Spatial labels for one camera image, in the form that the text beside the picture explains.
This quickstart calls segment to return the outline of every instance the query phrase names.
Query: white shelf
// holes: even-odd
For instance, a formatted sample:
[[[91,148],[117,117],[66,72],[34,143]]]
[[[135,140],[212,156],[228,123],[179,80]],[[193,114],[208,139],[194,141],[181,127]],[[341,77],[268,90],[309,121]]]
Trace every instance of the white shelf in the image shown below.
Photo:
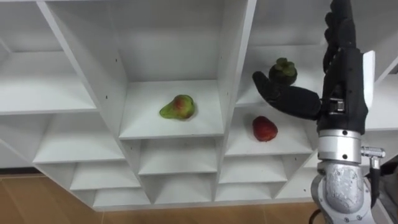
[[[294,86],[312,90],[321,96],[323,77],[325,76],[322,69],[324,51],[325,47],[322,45],[253,46],[248,48],[236,106],[267,104],[259,95],[252,75],[256,71],[262,71],[268,76],[269,69],[280,57],[287,58],[296,66],[298,75]]]
[[[276,198],[311,197],[311,183],[318,175],[315,169],[299,170],[292,180],[276,195]]]
[[[282,159],[279,156],[225,158],[220,174],[220,184],[268,183],[287,181]]]
[[[142,189],[103,189],[97,190],[93,207],[150,205]]]
[[[258,116],[269,118],[278,128],[269,142],[259,142],[253,135],[252,121]],[[301,120],[274,108],[236,108],[228,138],[226,156],[255,156],[311,153],[312,147]]]
[[[56,114],[33,163],[125,160],[98,113]]]
[[[197,203],[211,201],[213,175],[179,174],[143,178],[155,204]]]
[[[398,76],[387,75],[374,87],[373,105],[366,117],[367,131],[398,130]]]
[[[83,162],[79,163],[75,169],[70,190],[140,186],[127,162]]]
[[[141,142],[140,175],[217,172],[213,138],[151,139]]]
[[[195,102],[196,112],[186,121],[165,119],[159,114],[177,95],[190,95]],[[222,120],[215,80],[131,83],[120,138],[221,136]]]
[[[96,111],[63,52],[11,53],[0,62],[0,114]]]
[[[281,184],[220,184],[216,202],[270,200]]]

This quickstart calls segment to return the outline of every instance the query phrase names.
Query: cubby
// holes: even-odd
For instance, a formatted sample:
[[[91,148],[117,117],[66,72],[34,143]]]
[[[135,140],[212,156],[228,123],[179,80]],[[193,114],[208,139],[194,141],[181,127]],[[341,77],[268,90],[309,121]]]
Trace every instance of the cubby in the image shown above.
[[[398,154],[398,4],[352,0],[376,51],[363,145]],[[314,121],[269,106],[252,74],[279,57],[321,97],[328,1],[0,2],[0,147],[97,210],[311,200]],[[160,109],[190,95],[195,112]],[[277,126],[258,141],[257,116]],[[367,169],[363,159],[363,169]]]

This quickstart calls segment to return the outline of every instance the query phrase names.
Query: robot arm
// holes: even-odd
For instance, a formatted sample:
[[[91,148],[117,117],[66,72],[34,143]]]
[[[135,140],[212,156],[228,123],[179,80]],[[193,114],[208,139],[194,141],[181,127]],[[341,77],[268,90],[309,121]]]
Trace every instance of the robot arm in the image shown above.
[[[321,99],[304,88],[272,83],[262,72],[254,73],[253,81],[260,95],[277,110],[317,121],[321,162],[319,174],[312,182],[312,197],[325,220],[328,223],[374,223],[371,207],[378,196],[378,161],[384,157],[384,151],[361,147],[361,135],[365,133],[365,120],[372,101],[374,52],[364,56],[356,48],[349,0],[333,0],[325,21],[328,48],[323,59],[325,77]],[[359,167],[361,156],[371,160],[371,190]]]

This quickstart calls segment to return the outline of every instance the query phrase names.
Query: green pear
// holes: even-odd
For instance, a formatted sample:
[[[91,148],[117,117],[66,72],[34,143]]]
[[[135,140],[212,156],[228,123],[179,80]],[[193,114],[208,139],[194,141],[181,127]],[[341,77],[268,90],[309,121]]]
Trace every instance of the green pear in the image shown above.
[[[160,110],[160,115],[167,119],[188,119],[195,112],[193,99],[188,95],[178,95]]]

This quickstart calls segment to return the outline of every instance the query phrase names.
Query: red apple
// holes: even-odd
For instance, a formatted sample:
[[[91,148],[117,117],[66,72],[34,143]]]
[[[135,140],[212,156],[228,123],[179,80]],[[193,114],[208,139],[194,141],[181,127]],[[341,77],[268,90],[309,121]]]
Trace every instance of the red apple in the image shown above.
[[[258,141],[271,141],[278,134],[278,128],[265,116],[258,116],[253,120],[253,133]]]

